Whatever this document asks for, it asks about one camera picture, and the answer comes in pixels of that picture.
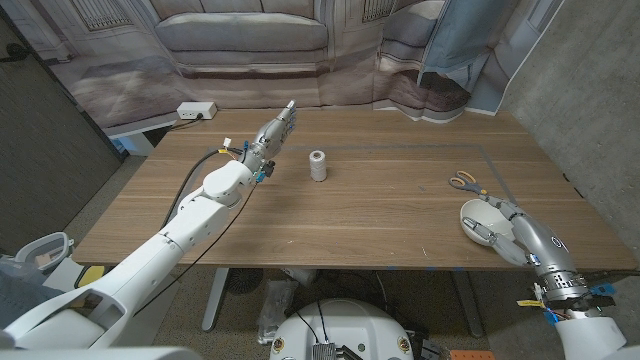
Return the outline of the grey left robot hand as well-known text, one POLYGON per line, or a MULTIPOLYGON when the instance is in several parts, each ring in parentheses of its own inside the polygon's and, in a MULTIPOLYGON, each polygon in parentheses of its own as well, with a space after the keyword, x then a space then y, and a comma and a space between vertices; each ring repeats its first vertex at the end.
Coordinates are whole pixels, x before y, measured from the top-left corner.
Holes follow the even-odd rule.
POLYGON ((295 121, 296 102, 291 100, 274 119, 259 129, 239 161, 252 172, 257 172, 280 152, 282 145, 295 128, 295 121))

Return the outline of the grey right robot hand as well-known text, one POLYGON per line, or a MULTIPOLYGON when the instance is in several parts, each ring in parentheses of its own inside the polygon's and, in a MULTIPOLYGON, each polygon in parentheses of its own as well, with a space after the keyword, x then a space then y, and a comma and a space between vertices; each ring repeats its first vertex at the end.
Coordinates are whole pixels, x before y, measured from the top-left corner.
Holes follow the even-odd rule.
POLYGON ((482 195, 461 207, 460 225, 472 241, 492 248, 510 264, 532 268, 547 300, 564 301, 588 292, 564 242, 518 205, 482 195))

